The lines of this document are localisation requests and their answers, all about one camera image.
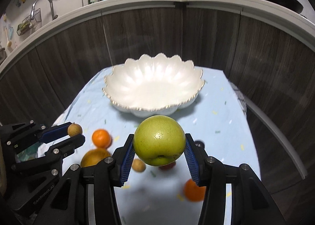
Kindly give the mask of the brown longan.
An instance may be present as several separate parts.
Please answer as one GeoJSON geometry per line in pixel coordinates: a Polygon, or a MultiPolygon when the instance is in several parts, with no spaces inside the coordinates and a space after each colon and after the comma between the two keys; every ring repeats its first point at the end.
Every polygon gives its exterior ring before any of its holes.
{"type": "Polygon", "coordinates": [[[83,133],[83,129],[79,124],[72,123],[68,129],[67,133],[70,137],[81,135],[83,133]]]}
{"type": "Polygon", "coordinates": [[[146,164],[142,160],[135,158],[132,163],[132,169],[136,172],[144,172],[146,170],[146,164]]]}

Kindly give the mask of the brown longan front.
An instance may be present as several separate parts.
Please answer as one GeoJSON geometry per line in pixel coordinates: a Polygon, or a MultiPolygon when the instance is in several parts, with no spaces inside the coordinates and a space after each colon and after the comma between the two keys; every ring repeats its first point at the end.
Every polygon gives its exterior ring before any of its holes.
{"type": "Polygon", "coordinates": [[[79,124],[72,123],[68,129],[67,133],[70,137],[81,135],[83,133],[83,129],[79,124]]]}

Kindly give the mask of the large orange mandarin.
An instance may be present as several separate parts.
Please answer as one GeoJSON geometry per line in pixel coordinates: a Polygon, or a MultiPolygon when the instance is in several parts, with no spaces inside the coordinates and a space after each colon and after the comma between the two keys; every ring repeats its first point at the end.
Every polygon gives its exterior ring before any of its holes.
{"type": "Polygon", "coordinates": [[[206,187],[199,187],[192,179],[189,179],[184,185],[183,193],[190,202],[200,202],[205,198],[206,187]]]}

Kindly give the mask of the small orange mandarin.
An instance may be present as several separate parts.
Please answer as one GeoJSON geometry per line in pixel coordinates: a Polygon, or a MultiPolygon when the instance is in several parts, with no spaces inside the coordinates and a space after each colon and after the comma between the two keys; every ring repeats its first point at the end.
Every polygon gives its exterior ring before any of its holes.
{"type": "Polygon", "coordinates": [[[98,148],[108,148],[112,143],[112,137],[105,129],[97,129],[92,134],[92,142],[98,148]]]}

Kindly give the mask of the yellow-brown mango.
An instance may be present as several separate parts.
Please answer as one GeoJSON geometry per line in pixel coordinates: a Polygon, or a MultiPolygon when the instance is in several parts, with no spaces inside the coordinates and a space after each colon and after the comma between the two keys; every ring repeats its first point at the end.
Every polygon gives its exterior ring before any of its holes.
{"type": "Polygon", "coordinates": [[[92,149],[88,151],[81,159],[81,167],[94,166],[101,160],[109,156],[111,156],[111,153],[106,149],[92,149]]]}

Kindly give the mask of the red grape tomato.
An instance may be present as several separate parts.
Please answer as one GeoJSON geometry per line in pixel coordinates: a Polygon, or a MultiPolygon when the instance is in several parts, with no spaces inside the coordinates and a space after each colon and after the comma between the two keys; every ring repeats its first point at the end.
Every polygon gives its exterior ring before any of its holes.
{"type": "Polygon", "coordinates": [[[176,162],[172,162],[170,164],[167,164],[167,165],[163,165],[163,166],[159,166],[158,168],[162,171],[167,171],[167,170],[170,170],[172,169],[174,166],[176,165],[176,162]]]}

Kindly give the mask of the green apple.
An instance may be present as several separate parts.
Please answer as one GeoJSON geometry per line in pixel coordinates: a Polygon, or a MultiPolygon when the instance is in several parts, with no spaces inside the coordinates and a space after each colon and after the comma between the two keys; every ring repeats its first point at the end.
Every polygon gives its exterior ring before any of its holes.
{"type": "Polygon", "coordinates": [[[186,136],[181,126],[163,115],[143,120],[133,137],[135,153],[150,166],[164,166],[176,161],[185,147],[186,136]]]}

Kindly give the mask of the dark purple plum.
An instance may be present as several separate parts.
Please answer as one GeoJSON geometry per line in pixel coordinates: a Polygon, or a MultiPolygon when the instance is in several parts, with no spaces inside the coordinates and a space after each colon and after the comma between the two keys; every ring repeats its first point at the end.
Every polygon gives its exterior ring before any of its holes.
{"type": "Polygon", "coordinates": [[[195,145],[201,148],[205,148],[205,144],[202,141],[195,141],[195,145]]]}

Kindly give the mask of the light blue confetti tablecloth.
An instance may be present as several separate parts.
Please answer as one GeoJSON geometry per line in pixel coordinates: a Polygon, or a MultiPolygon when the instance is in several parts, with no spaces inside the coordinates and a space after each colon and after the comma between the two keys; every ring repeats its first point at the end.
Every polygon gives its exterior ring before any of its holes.
{"type": "MultiPolygon", "coordinates": [[[[80,163],[85,153],[94,149],[92,134],[105,129],[112,138],[113,152],[124,145],[128,135],[142,122],[140,117],[118,111],[103,94],[104,77],[112,72],[98,72],[79,92],[68,108],[53,120],[79,124],[85,135],[83,146],[64,159],[63,170],[80,163]]],[[[205,85],[194,103],[172,114],[182,129],[194,140],[205,144],[208,155],[224,164],[248,164],[260,173],[258,156],[249,125],[238,98],[224,73],[204,68],[205,85]]],[[[184,185],[190,179],[186,159],[181,156],[176,165],[166,171],[147,166],[144,172],[131,171],[128,181],[115,189],[116,201],[123,224],[197,224],[202,203],[191,202],[184,195],[184,185]]]]}

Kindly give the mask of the white scalloped ceramic bowl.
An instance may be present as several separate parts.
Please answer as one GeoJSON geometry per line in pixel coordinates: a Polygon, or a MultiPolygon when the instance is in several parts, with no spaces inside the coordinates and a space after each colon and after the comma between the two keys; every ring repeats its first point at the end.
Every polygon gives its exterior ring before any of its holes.
{"type": "Polygon", "coordinates": [[[143,54],[115,65],[104,77],[103,94],[123,113],[169,116],[190,106],[205,85],[203,70],[179,55],[143,54]]]}

